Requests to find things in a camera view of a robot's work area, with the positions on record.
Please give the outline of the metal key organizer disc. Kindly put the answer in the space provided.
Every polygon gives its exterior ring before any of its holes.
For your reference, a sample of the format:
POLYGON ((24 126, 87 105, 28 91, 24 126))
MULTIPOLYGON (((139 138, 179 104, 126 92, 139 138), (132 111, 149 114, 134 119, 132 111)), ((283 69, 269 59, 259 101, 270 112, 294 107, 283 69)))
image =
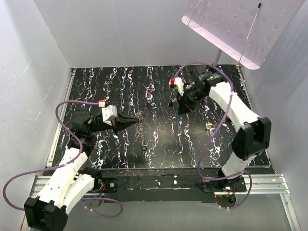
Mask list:
POLYGON ((143 112, 139 111, 136 114, 136 117, 139 120, 139 125, 138 125, 138 139, 140 140, 141 143, 141 150, 146 151, 147 150, 147 144, 145 143, 145 132, 144 132, 144 119, 143 119, 143 112))

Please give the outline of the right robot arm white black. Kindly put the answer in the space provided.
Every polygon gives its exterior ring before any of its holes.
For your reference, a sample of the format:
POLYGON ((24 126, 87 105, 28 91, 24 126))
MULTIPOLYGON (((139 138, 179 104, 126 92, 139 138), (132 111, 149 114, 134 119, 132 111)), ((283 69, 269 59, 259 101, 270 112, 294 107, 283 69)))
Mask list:
POLYGON ((204 185, 229 191, 244 173, 244 169, 270 143, 271 121, 260 117, 239 98, 233 83, 220 68, 213 65, 198 65, 191 71, 193 82, 186 84, 177 74, 168 83, 177 90, 175 100, 178 114, 195 110, 198 101, 209 97, 224 111, 222 121, 228 118, 235 126, 236 135, 231 142, 232 153, 218 171, 217 178, 202 176, 204 185))

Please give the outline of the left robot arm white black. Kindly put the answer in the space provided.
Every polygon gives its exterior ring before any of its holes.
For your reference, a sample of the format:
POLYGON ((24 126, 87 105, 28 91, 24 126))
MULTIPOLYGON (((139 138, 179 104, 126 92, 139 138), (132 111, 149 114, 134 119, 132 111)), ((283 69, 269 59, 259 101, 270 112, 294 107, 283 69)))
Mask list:
POLYGON ((94 133, 109 129, 118 133, 138 122, 138 118, 122 114, 113 105, 102 107, 96 116, 85 108, 73 112, 74 135, 60 162, 62 167, 54 171, 36 197, 27 198, 24 204, 28 226, 39 231, 62 231, 78 201, 88 191, 98 192, 103 185, 97 170, 86 168, 77 175, 94 149, 94 133))

